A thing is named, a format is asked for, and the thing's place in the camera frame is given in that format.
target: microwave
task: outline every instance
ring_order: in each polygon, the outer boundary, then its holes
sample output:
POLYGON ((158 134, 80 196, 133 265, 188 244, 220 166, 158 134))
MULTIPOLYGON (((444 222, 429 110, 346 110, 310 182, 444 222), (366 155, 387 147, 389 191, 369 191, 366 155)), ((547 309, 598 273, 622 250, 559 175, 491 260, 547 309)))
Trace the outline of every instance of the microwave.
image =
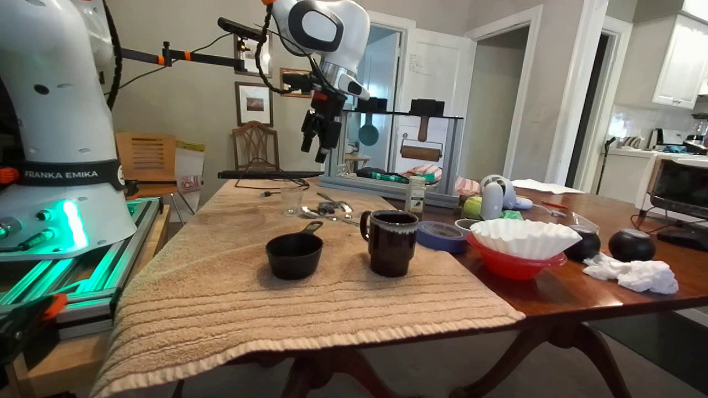
POLYGON ((654 153, 639 182, 639 214, 685 223, 708 222, 708 158, 654 153))

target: green light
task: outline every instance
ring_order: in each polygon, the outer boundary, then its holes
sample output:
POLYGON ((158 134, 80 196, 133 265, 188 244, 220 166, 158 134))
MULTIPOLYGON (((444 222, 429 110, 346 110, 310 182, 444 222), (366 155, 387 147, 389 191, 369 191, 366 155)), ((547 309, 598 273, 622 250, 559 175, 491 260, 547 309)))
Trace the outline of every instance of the green light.
POLYGON ((66 223, 68 223, 76 248, 86 248, 88 239, 86 239, 86 229, 85 229, 77 206, 72 202, 65 202, 61 211, 66 214, 66 223))

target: blue object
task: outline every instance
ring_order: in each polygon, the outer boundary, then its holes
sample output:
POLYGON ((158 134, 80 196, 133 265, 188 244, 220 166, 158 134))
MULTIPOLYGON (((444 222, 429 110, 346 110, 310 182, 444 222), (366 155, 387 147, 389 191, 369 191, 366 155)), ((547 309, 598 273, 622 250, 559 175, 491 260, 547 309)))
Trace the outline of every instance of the blue object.
POLYGON ((444 250, 449 254, 460 254, 467 245, 465 229, 438 222, 421 222, 417 242, 424 248, 444 250))

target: pot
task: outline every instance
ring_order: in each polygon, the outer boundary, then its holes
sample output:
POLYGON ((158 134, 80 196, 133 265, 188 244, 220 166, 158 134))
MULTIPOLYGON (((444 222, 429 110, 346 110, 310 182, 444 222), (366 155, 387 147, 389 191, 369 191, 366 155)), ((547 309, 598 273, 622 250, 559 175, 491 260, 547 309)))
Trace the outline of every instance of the pot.
POLYGON ((314 274, 324 239, 314 236, 324 222, 310 222, 305 229, 295 234, 280 234, 267 242, 270 273, 279 278, 297 280, 314 274))

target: bottle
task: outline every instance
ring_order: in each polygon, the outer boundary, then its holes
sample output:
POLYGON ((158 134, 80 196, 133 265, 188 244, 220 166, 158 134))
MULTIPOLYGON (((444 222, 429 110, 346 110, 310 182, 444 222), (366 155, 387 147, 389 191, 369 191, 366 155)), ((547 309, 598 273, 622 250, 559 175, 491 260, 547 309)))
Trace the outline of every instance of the bottle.
POLYGON ((422 212, 424 207, 424 176, 409 176, 407 194, 404 194, 404 211, 407 212, 422 212))

